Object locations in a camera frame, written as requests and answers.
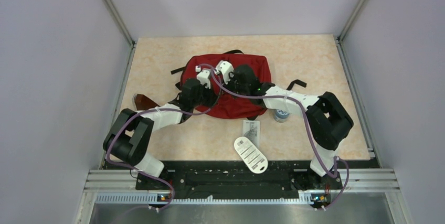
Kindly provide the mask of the clear plastic protractor packet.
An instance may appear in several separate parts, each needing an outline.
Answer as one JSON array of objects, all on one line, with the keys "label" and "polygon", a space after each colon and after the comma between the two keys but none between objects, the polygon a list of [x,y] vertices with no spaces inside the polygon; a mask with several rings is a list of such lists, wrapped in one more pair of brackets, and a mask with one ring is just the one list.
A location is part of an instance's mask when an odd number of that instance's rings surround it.
[{"label": "clear plastic protractor packet", "polygon": [[242,135],[260,148],[260,121],[243,120]]}]

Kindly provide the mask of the brown leather case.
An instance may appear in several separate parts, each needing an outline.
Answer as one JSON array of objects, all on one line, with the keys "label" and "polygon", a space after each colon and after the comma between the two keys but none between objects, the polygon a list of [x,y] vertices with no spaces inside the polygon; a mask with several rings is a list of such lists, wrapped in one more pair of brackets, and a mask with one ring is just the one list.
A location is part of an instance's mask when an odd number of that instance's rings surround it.
[{"label": "brown leather case", "polygon": [[145,111],[159,106],[152,99],[140,93],[137,93],[133,96],[132,102],[134,104],[135,109],[138,111]]}]

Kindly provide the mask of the red student backpack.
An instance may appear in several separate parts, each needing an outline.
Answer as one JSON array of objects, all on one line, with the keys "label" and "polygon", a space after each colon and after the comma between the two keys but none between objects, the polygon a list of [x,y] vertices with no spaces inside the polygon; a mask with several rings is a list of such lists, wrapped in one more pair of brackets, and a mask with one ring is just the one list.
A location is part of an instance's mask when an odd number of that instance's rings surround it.
[{"label": "red student backpack", "polygon": [[[180,81],[175,86],[181,90],[182,84],[187,79],[195,78],[196,75],[193,74],[193,71],[199,64],[206,63],[216,66],[221,60],[229,61],[234,68],[244,64],[249,65],[261,82],[271,81],[271,72],[265,56],[246,55],[241,50],[232,50],[223,54],[193,56],[185,66],[171,71],[171,74],[181,73]],[[228,84],[223,84],[223,86],[229,90],[229,82]],[[217,95],[216,103],[211,108],[198,106],[196,107],[197,111],[205,112],[209,110],[207,115],[219,119],[247,118],[254,120],[267,110],[260,105],[260,100],[253,99],[250,101],[246,98],[233,96],[222,90],[214,81],[211,81],[211,89]]]}]

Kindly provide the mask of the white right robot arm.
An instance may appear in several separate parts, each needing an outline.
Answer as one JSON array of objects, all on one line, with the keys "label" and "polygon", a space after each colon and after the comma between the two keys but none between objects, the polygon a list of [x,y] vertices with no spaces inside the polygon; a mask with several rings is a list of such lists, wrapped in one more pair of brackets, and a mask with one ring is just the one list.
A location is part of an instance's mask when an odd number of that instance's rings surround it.
[{"label": "white right robot arm", "polygon": [[337,176],[337,149],[354,122],[335,94],[308,95],[261,82],[248,65],[234,68],[224,63],[218,68],[230,94],[249,99],[266,109],[281,110],[303,118],[315,157],[311,160],[308,182],[322,188],[329,177]]}]

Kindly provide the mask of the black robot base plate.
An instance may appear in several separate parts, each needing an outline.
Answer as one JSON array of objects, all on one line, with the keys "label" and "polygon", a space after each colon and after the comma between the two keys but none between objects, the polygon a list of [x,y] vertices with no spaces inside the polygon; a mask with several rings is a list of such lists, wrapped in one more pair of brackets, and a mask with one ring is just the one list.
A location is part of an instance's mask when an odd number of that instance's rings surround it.
[{"label": "black robot base plate", "polygon": [[269,161],[262,174],[252,173],[242,161],[165,161],[166,171],[156,181],[131,171],[137,190],[175,190],[179,199],[291,199],[299,191],[340,190],[343,183],[351,186],[357,179],[339,174],[337,178],[320,177],[310,170],[309,161]]}]

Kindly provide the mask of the aluminium frame rail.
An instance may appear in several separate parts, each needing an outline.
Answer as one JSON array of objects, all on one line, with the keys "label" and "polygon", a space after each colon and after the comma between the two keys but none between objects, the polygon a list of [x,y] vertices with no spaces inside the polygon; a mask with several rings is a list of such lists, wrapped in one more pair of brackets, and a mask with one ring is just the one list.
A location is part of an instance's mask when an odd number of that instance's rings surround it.
[{"label": "aluminium frame rail", "polygon": [[[382,193],[395,223],[412,223],[392,169],[340,169],[337,178],[318,189],[296,187],[296,170],[273,175],[267,182],[264,174],[247,174],[244,170],[191,170],[174,183],[175,196],[169,204],[186,205],[309,205],[321,196],[371,195]],[[89,223],[93,207],[100,202],[160,206],[161,196],[169,189],[157,189],[133,170],[91,170],[84,186],[76,223]]]}]

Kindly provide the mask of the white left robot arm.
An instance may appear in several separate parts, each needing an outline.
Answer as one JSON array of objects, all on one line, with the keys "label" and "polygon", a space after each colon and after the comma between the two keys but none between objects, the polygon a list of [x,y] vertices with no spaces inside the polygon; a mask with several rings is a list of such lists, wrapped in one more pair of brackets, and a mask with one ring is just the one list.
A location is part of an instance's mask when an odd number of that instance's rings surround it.
[{"label": "white left robot arm", "polygon": [[184,123],[199,106],[204,106],[205,110],[212,108],[219,97],[220,93],[208,84],[188,79],[177,96],[163,106],[146,111],[122,110],[103,142],[103,149],[108,156],[113,155],[126,166],[148,174],[149,183],[162,189],[168,183],[168,175],[163,171],[165,165],[147,152],[151,134]]}]

